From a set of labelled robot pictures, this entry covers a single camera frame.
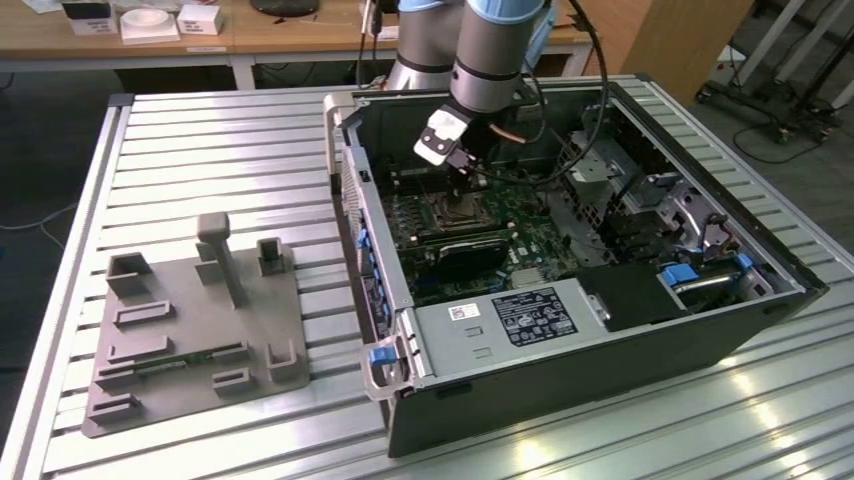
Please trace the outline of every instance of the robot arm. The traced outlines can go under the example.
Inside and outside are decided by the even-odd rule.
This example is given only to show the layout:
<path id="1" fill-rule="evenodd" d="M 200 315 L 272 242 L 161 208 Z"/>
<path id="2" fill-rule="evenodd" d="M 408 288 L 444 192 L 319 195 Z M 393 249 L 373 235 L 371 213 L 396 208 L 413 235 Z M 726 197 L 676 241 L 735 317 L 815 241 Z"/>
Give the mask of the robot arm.
<path id="1" fill-rule="evenodd" d="M 555 14 L 543 0 L 403 0 L 399 10 L 388 88 L 449 85 L 451 100 L 429 117 L 413 147 L 440 165 L 461 154 L 456 146 L 471 121 L 509 105 L 524 61 L 536 62 Z"/>

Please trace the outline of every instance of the cable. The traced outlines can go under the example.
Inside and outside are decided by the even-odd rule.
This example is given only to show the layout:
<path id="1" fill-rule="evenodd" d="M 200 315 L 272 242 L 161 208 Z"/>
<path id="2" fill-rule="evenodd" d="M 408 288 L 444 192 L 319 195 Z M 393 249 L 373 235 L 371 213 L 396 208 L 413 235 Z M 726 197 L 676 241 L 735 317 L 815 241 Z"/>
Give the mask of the cable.
<path id="1" fill-rule="evenodd" d="M 68 210 L 72 210 L 77 207 L 76 203 L 72 203 L 70 205 L 68 205 L 65 208 L 57 210 L 56 212 L 50 213 L 46 217 L 44 217 L 40 221 L 33 222 L 33 223 L 28 223 L 24 225 L 0 225 L 0 231 L 4 232 L 21 232 L 24 230 L 29 230 L 32 228 L 38 227 L 38 229 L 41 230 L 41 233 L 44 233 L 44 235 L 50 239 L 50 241 L 58 246 L 60 250 L 65 249 L 65 246 L 62 245 L 62 242 L 60 242 L 57 240 L 57 238 L 50 235 L 50 232 L 48 232 L 48 230 L 44 228 L 44 225 L 53 220 L 56 217 L 58 217 L 62 213 L 65 213 Z"/>
<path id="2" fill-rule="evenodd" d="M 44 233 L 44 235 L 50 239 L 58 249 L 65 250 L 65 245 L 62 245 L 62 242 L 60 242 L 58 239 L 53 235 L 50 235 L 50 232 L 48 232 L 48 229 L 44 227 L 44 223 L 38 225 L 38 230 L 41 230 L 41 233 Z"/>
<path id="3" fill-rule="evenodd" d="M 305 82 L 308 82 L 308 80 L 311 79 L 311 76 L 315 73 L 315 68 L 317 67 L 317 63 L 312 63 L 311 64 L 311 66 L 308 67 L 308 72 L 303 76 L 303 79 L 299 82 L 293 83 L 293 84 L 289 84 L 288 82 L 285 82 L 284 78 L 281 78 L 279 75 L 276 75 L 271 71 L 271 70 L 280 71 L 280 70 L 284 70 L 284 68 L 275 69 L 275 68 L 269 67 L 268 65 L 259 65 L 259 66 L 261 68 L 261 71 L 264 71 L 267 73 L 267 75 L 269 75 L 272 78 L 279 80 L 279 82 L 281 82 L 281 84 L 284 85 L 285 88 L 293 88 L 293 87 L 303 86 L 305 84 Z"/>
<path id="4" fill-rule="evenodd" d="M 5 82 L 5 85 L 2 85 L 2 86 L 0 87 L 0 92 L 1 92 L 2 90 L 9 89 L 9 87 L 12 87 L 12 84 L 13 84 L 13 83 L 14 83 L 14 73 L 9 73 L 9 80 Z"/>
<path id="5" fill-rule="evenodd" d="M 569 4 L 572 5 L 572 8 L 575 9 L 575 12 L 577 13 L 577 17 L 580 22 L 587 25 L 589 28 L 588 30 L 588 34 L 589 34 L 589 40 L 592 42 L 592 49 L 596 53 L 596 59 L 599 61 L 599 70 L 600 70 L 600 79 L 601 79 L 601 91 L 600 91 L 600 96 L 599 96 L 599 116 L 596 117 L 596 123 L 592 127 L 592 132 L 589 134 L 588 137 L 588 141 L 587 141 L 587 145 L 584 145 L 584 148 L 581 148 L 581 151 L 577 153 L 577 157 L 575 159 L 575 161 L 567 162 L 559 169 L 557 171 L 549 175 L 547 178 L 541 179 L 541 180 L 536 180 L 533 182 L 527 182 L 523 180 L 517 180 L 515 178 L 508 178 L 508 177 L 500 177 L 497 175 L 492 175 L 491 173 L 480 170 L 480 169 L 471 169 L 473 172 L 481 174 L 483 176 L 485 176 L 487 178 L 492 178 L 495 180 L 500 180 L 508 183 L 513 183 L 516 185 L 527 185 L 529 187 L 536 187 L 539 185 L 544 185 L 547 183 L 551 183 L 553 180 L 556 180 L 557 178 L 560 178 L 560 176 L 569 170 L 569 168 L 572 168 L 572 166 L 580 161 L 581 158 L 584 158 L 584 155 L 587 155 L 587 153 L 589 152 L 589 150 L 592 149 L 592 145 L 596 141 L 596 139 L 599 138 L 599 131 L 601 130 L 601 124 L 604 123 L 604 111 L 607 109 L 608 106 L 608 72 L 607 72 L 607 67 L 604 64 L 604 51 L 601 50 L 601 43 L 599 42 L 599 36 L 596 35 L 596 31 L 592 28 L 592 24 L 589 23 L 589 18 L 587 18 L 587 13 L 584 12 L 584 9 L 581 8 L 581 6 L 577 3 L 577 0 L 568 0 Z M 560 143 L 561 148 L 565 150 L 567 155 L 571 152 L 571 148 L 568 143 L 563 140 L 563 138 L 560 137 L 560 135 L 557 135 L 557 133 L 553 131 L 553 129 L 549 129 L 552 135 L 555 136 L 555 138 L 557 138 L 557 142 Z"/>
<path id="6" fill-rule="evenodd" d="M 356 87 L 359 88 L 359 90 L 367 90 L 368 88 L 372 87 L 372 82 L 368 82 L 367 84 L 361 83 L 361 57 L 364 56 L 364 42 L 367 39 L 367 29 L 368 29 L 368 24 L 371 25 L 371 29 L 373 30 L 373 26 L 377 22 L 381 22 L 383 16 L 379 10 L 379 4 L 376 3 L 376 1 L 371 1 L 369 3 L 373 4 L 373 9 L 371 10 L 371 16 L 372 18 L 368 19 L 368 15 L 365 12 L 364 15 L 364 19 L 361 22 L 361 36 L 359 38 L 359 56 L 356 57 Z M 379 32 L 373 32 L 373 68 L 376 68 L 376 36 L 379 35 Z"/>
<path id="7" fill-rule="evenodd" d="M 284 70 L 285 68 L 288 68 L 291 66 L 289 63 L 285 63 L 284 65 L 281 65 L 279 68 L 276 67 L 271 67 L 269 65 L 261 65 L 264 67 L 267 67 L 269 70 L 275 70 L 276 72 L 280 72 L 281 70 Z"/>
<path id="8" fill-rule="evenodd" d="M 14 225 L 14 226 L 0 225 L 0 230 L 4 230 L 6 232 L 14 232 L 14 231 L 18 231 L 18 230 L 29 230 L 30 228 L 36 228 L 38 225 L 42 225 L 46 222 L 49 222 L 50 220 L 53 220 L 56 217 L 58 217 L 62 213 L 65 213 L 68 210 L 70 210 L 76 206 L 77 206 L 77 204 L 72 203 L 65 208 L 62 208 L 62 209 L 57 210 L 56 212 L 50 213 L 46 217 L 44 217 L 37 222 L 28 223 L 25 225 Z"/>
<path id="9" fill-rule="evenodd" d="M 489 123 L 489 130 L 492 130 L 492 132 L 495 132 L 495 134 L 504 138 L 505 140 L 509 140 L 511 142 L 515 142 L 520 145 L 529 145 L 532 143 L 539 142 L 540 138 L 543 138 L 543 133 L 545 132 L 545 127 L 547 127 L 547 120 L 545 120 L 545 94 L 543 94 L 543 88 L 539 84 L 539 80 L 536 79 L 536 75 L 533 74 L 533 67 L 531 67 L 531 64 L 528 63 L 528 59 L 527 57 L 523 58 L 523 63 L 524 66 L 528 69 L 528 76 L 531 77 L 531 81 L 533 82 L 533 89 L 536 91 L 536 99 L 539 102 L 539 109 L 540 109 L 540 113 L 541 113 L 541 118 L 540 118 L 540 122 L 539 122 L 539 131 L 536 132 L 536 135 L 533 136 L 533 138 L 531 139 L 524 139 L 523 137 L 520 137 L 519 135 L 509 133 L 507 130 L 504 130 L 503 128 L 500 128 L 497 125 L 495 125 L 493 123 Z"/>
<path id="10" fill-rule="evenodd" d="M 735 148 L 738 148 L 738 150 L 747 155 L 750 158 L 752 158 L 756 162 L 759 163 L 764 163 L 768 165 L 782 165 L 784 163 L 791 162 L 792 160 L 795 160 L 796 158 L 799 158 L 800 156 L 806 155 L 807 153 L 810 153 L 812 150 L 816 150 L 818 148 L 822 147 L 822 143 L 816 144 L 812 147 L 808 147 L 806 149 L 803 149 L 800 152 L 795 153 L 794 155 L 791 155 L 790 157 L 786 157 L 783 160 L 778 160 L 778 161 L 772 161 L 772 160 L 766 160 L 764 158 L 760 158 L 758 156 L 755 156 L 752 153 L 750 153 L 747 150 L 744 150 L 744 147 L 740 146 L 740 144 L 738 143 L 738 137 L 744 134 L 746 132 L 748 132 L 750 130 L 755 130 L 758 128 L 763 128 L 771 125 L 771 122 L 766 122 L 762 123 L 759 125 L 754 125 L 751 127 L 743 128 L 742 130 L 739 130 L 738 132 L 735 132 L 735 135 L 732 135 L 732 145 L 735 145 Z"/>

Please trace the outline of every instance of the wooden desk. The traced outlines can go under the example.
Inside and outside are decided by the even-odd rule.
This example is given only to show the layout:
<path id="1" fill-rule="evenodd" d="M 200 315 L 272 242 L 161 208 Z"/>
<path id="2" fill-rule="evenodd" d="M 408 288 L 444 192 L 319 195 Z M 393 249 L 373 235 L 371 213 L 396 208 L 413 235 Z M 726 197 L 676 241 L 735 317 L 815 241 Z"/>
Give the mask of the wooden desk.
<path id="1" fill-rule="evenodd" d="M 357 0 L 320 0 L 316 15 L 277 19 L 248 0 L 219 0 L 225 15 L 217 36 L 184 35 L 169 43 L 124 46 L 118 35 L 76 36 L 62 12 L 36 14 L 20 0 L 0 0 L 0 73 L 225 65 L 237 88 L 255 89 L 252 66 L 263 63 L 352 61 L 361 24 Z M 559 14 L 545 55 L 565 56 L 561 73 L 580 75 L 591 44 Z M 387 24 L 396 16 L 387 16 Z M 372 38 L 367 39 L 369 55 Z M 377 58 L 393 59 L 396 41 L 377 43 Z"/>
<path id="2" fill-rule="evenodd" d="M 312 16 L 277 19 L 255 10 L 248 1 L 236 1 L 235 51 L 237 53 L 285 53 L 357 51 L 360 40 L 361 14 L 359 0 L 320 0 L 320 10 Z M 556 28 L 548 37 L 548 45 L 589 44 L 589 36 L 569 26 L 568 10 L 559 8 Z M 396 15 L 385 15 L 384 25 L 396 25 Z M 372 38 L 367 39 L 367 50 Z M 377 50 L 393 50 L 396 41 L 377 43 Z"/>
<path id="3" fill-rule="evenodd" d="M 584 70 L 591 52 L 589 36 L 569 26 L 569 10 L 559 2 L 557 22 L 548 37 L 544 55 L 560 55 L 563 76 L 577 76 Z M 275 17 L 257 12 L 248 1 L 235 0 L 235 52 L 239 62 L 291 63 L 316 61 L 352 61 L 360 42 L 361 14 L 359 0 L 320 0 L 315 15 L 277 22 Z M 396 15 L 385 15 L 383 24 L 396 25 Z M 365 39 L 364 55 L 371 55 L 372 37 Z M 379 59 L 393 59 L 396 41 L 380 41 Z M 237 87 L 248 88 L 252 78 L 237 77 Z"/>
<path id="4" fill-rule="evenodd" d="M 120 35 L 78 36 L 60 12 L 36 14 L 20 0 L 0 1 L 0 59 L 66 59 L 199 55 L 233 52 L 232 3 L 219 0 L 225 23 L 219 35 L 183 35 L 181 40 L 122 45 Z"/>

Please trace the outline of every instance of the metal table surface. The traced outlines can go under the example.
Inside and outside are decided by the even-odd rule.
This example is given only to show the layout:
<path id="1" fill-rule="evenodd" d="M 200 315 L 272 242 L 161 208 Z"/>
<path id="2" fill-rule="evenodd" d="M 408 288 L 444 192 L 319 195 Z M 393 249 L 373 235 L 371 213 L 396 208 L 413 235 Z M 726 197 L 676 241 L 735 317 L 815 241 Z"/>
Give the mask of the metal table surface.
<path id="1" fill-rule="evenodd" d="M 779 236 L 827 295 L 706 370 L 392 460 L 363 393 L 360 337 L 324 171 L 335 89 L 137 96 L 112 106 L 6 441 L 0 478 L 767 478 L 854 472 L 852 259 L 650 83 L 630 94 Z M 311 384 L 88 439 L 108 256 L 189 257 L 193 216 L 232 248 L 295 249 Z"/>

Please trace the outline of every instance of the motherboard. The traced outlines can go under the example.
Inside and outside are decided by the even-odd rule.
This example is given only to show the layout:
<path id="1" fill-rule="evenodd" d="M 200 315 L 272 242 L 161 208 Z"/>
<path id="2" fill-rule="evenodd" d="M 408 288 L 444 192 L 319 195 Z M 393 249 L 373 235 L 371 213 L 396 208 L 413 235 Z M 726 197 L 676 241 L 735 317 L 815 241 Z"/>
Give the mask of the motherboard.
<path id="1" fill-rule="evenodd" d="M 384 209 L 417 306 L 568 278 L 579 265 L 528 187 L 395 195 Z"/>

